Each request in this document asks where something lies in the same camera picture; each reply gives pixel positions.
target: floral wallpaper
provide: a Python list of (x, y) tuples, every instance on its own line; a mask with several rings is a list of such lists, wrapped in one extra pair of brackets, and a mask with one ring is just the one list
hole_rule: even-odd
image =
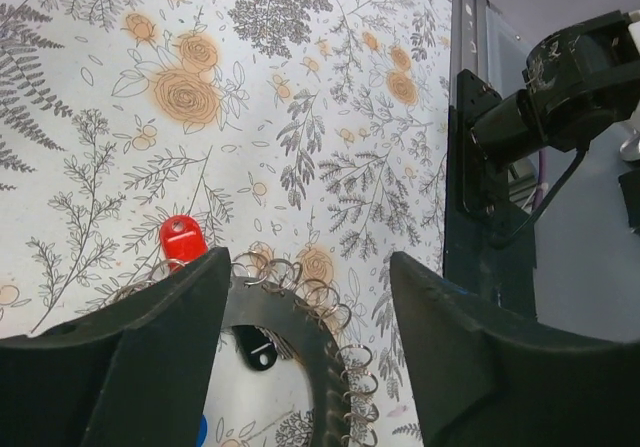
[[(389, 258), (441, 267), (450, 21), (451, 0), (0, 0), (0, 335), (107, 305), (186, 213), (336, 289), (380, 445), (421, 445)], [(219, 348), (204, 445), (307, 445), (303, 367)]]

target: purple cable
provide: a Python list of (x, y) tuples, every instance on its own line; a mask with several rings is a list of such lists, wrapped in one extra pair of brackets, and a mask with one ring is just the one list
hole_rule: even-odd
[(538, 183), (536, 185), (536, 193), (533, 197), (533, 209), (537, 209), (542, 199), (544, 198), (544, 192), (542, 189), (542, 184), (544, 184), (545, 179), (547, 177), (546, 172), (546, 160), (547, 154), (545, 149), (541, 149), (538, 151)]

